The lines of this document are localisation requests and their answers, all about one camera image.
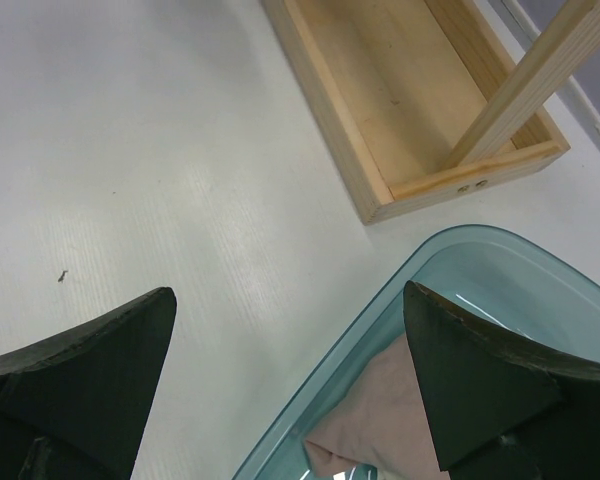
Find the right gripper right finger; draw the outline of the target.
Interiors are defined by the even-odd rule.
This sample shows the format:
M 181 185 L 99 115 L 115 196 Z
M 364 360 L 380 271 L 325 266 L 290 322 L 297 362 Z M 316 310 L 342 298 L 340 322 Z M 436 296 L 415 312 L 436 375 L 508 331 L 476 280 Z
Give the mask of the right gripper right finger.
M 403 316 L 436 458 L 453 479 L 600 479 L 600 363 L 409 281 Z

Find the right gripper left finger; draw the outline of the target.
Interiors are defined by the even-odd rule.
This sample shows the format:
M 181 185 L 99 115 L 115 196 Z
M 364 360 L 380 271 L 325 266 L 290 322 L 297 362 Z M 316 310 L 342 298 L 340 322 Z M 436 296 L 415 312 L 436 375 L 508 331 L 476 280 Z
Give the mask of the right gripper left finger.
M 174 291 L 0 356 L 0 479 L 128 479 L 169 349 Z

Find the pink mauve underwear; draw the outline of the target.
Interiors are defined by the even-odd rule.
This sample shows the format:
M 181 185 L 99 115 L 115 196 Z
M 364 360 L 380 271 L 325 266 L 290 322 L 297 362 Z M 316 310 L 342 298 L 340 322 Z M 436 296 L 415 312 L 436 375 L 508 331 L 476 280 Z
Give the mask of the pink mauve underwear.
M 315 475 L 366 464 L 380 479 L 447 479 L 440 470 L 404 334 L 375 355 L 304 440 Z

